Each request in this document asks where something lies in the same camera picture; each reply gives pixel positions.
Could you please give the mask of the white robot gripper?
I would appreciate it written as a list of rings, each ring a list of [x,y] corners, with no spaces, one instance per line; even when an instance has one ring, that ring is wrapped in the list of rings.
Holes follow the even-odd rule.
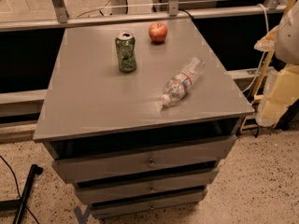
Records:
[[[288,108],[299,99],[299,7],[293,7],[281,20],[256,42],[259,51],[274,51],[276,57],[287,64],[279,72],[267,77],[263,98],[258,105],[255,120],[259,126],[276,125]]]

